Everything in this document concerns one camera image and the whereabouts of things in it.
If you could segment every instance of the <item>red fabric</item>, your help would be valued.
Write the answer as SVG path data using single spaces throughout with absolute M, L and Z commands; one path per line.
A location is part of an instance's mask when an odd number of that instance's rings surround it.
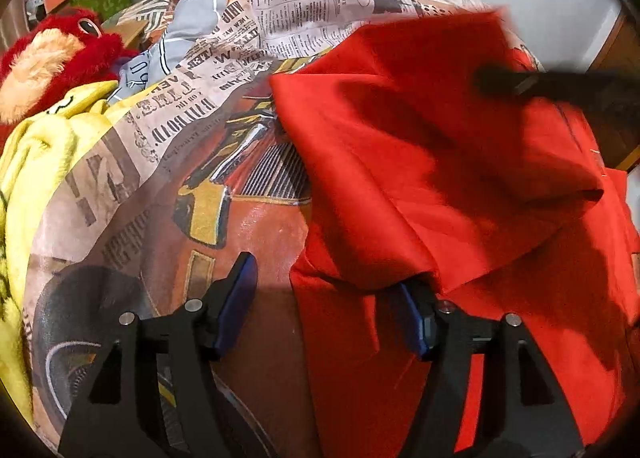
M 126 50 L 122 45 L 122 38 L 118 34 L 104 34 L 100 28 L 98 16 L 94 12 L 89 10 L 66 10 L 66 12 L 65 15 L 52 14 L 47 16 L 33 31 L 17 40 L 0 60 L 0 84 L 2 84 L 12 69 L 14 59 L 33 41 L 36 34 L 45 29 L 60 29 L 67 34 L 73 34 L 84 44 L 84 48 L 65 64 L 60 74 L 51 80 L 40 100 L 24 117 L 29 117 L 53 106 L 76 86 L 98 81 L 118 80 L 118 74 L 111 71 L 116 60 L 118 58 L 133 58 L 138 54 L 135 50 Z M 100 37 L 92 36 L 79 27 L 78 22 L 82 18 L 87 18 L 94 23 L 100 31 Z M 0 151 L 15 125 L 16 123 L 0 124 Z
M 479 95 L 481 64 L 517 67 L 494 14 L 369 25 L 271 85 L 313 208 L 290 279 L 327 458 L 394 458 L 428 373 L 373 292 L 428 273 L 468 313 L 519 313 L 583 439 L 630 386 L 638 246 L 623 175 L 582 113 Z M 458 448 L 472 443 L 474 360 Z

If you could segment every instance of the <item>red plush toy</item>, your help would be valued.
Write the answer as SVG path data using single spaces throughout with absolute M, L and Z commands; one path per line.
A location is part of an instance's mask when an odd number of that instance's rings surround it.
M 0 61 L 0 149 L 15 125 L 46 110 L 76 86 L 117 80 L 112 67 L 132 58 L 117 34 L 105 34 L 95 13 L 65 10 L 45 18 Z

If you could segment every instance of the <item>plush toy eye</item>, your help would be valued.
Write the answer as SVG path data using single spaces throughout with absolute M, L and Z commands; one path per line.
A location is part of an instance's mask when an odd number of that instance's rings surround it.
M 95 23 L 93 23 L 89 18 L 80 18 L 78 20 L 78 28 L 82 32 L 86 32 L 87 34 L 91 34 L 92 36 L 95 36 L 96 38 L 100 38 L 100 36 L 102 35 L 102 33 L 100 32 L 100 29 L 98 28 L 98 26 Z

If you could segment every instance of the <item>yellow blanket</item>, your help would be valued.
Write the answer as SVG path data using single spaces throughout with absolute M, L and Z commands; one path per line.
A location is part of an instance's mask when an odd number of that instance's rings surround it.
M 22 298 L 31 243 L 49 199 L 74 164 L 153 87 L 108 107 L 116 81 L 79 86 L 22 121 L 0 157 L 0 380 L 28 421 Z

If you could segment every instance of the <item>silver bolt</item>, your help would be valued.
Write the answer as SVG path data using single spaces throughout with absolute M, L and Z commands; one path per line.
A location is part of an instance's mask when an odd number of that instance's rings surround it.
M 202 301 L 199 299 L 190 299 L 184 304 L 187 312 L 197 312 L 200 308 L 202 308 Z
M 136 320 L 136 314 L 134 314 L 133 312 L 125 312 L 118 319 L 120 324 L 122 324 L 123 326 L 129 326 L 135 320 Z
M 436 303 L 436 308 L 438 308 L 438 311 L 442 313 L 451 313 L 456 311 L 457 307 L 456 307 L 456 304 L 453 303 L 452 301 L 444 299 Z
M 522 324 L 521 317 L 516 313 L 508 313 L 504 317 L 504 320 L 507 321 L 507 324 L 510 324 L 511 326 L 520 326 Z

